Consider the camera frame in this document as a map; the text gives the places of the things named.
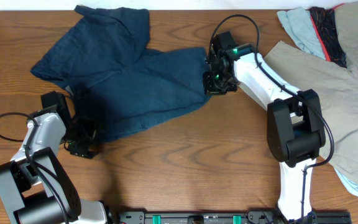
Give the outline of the dark blue denim shorts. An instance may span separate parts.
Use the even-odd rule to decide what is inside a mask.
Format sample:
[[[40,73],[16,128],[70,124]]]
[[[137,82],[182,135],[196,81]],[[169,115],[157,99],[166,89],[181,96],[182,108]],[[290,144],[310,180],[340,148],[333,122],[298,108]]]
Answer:
[[[114,141],[200,109],[209,100],[202,47],[149,49],[145,9],[77,6],[81,19],[31,68],[69,92],[76,113]]]

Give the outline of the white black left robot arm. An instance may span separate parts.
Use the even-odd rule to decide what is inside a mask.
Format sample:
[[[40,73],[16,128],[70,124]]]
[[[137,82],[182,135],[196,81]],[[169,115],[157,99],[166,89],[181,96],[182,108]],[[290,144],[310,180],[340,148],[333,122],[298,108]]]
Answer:
[[[66,96],[41,96],[42,109],[25,115],[27,134],[18,152],[0,165],[0,199],[11,223],[113,223],[100,201],[81,199],[57,159],[59,147],[93,158],[98,123],[71,116]]]

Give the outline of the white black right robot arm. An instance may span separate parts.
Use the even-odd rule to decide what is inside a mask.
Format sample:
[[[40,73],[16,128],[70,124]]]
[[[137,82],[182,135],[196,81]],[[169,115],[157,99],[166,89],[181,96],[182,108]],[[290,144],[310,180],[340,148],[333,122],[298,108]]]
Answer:
[[[319,96],[286,82],[253,45],[236,44],[229,31],[212,37],[206,61],[207,95],[242,88],[267,111],[268,148],[280,163],[278,212],[285,223],[311,223],[310,172],[325,144]]]

